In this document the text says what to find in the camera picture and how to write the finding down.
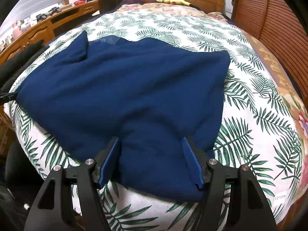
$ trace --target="black strap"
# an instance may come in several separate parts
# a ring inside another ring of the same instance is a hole
[[[15,101],[17,98],[17,95],[18,95],[17,92],[1,94],[0,95],[0,105],[3,105],[10,101]]]

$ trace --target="bed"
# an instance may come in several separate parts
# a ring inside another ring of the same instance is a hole
[[[307,190],[307,111],[269,50],[229,24],[221,13],[209,13],[224,12],[224,0],[187,1],[201,10],[164,3],[125,4],[114,13],[67,32],[21,74],[10,91],[15,91],[31,72],[69,46],[84,30],[89,41],[114,35],[129,41],[156,38],[193,52],[227,50],[231,63],[225,80],[223,120],[214,146],[215,158],[227,166],[250,166],[279,223]],[[5,104],[4,111],[42,178],[56,164],[80,164],[16,102]],[[229,193],[227,187],[218,230],[225,225]],[[74,210],[81,213],[76,186],[72,187],[72,194]],[[189,230],[199,211],[197,203],[158,198],[116,182],[109,182],[99,194],[115,231]],[[275,197],[281,195],[285,202],[279,204]]]

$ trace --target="black chair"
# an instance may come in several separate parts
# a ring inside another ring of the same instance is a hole
[[[10,146],[4,181],[0,181],[0,230],[23,231],[28,210],[43,184],[19,142]]]
[[[100,14],[113,10],[118,4],[118,0],[98,0]]]

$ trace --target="cabinet door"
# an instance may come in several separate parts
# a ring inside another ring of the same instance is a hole
[[[50,21],[43,22],[38,27],[35,27],[34,29],[26,33],[26,47],[42,39],[44,40],[44,44],[46,44],[53,38],[54,34],[50,27]]]
[[[13,42],[6,50],[4,50],[0,55],[0,65],[4,63],[7,59],[12,58],[18,52],[24,50],[26,47],[25,39],[23,37],[17,39]]]
[[[82,5],[80,9],[81,9],[81,13],[83,15],[88,14],[88,13],[94,13],[94,12],[98,11],[98,9],[99,9],[98,1],[88,2],[84,5]]]

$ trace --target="dark blanket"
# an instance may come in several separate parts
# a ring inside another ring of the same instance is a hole
[[[122,143],[115,180],[169,199],[198,202],[181,140],[214,157],[228,52],[195,53],[153,39],[82,32],[33,71],[17,102],[64,150],[84,161]]]
[[[29,47],[0,65],[0,88],[42,48],[43,42],[43,40],[40,40],[29,45]]]
[[[16,79],[29,67],[41,54],[43,54],[47,49],[49,49],[49,45],[42,46],[33,56],[25,63],[24,66],[20,67],[18,70],[14,72],[13,75],[4,83],[1,88],[2,93],[8,93],[13,86]]]

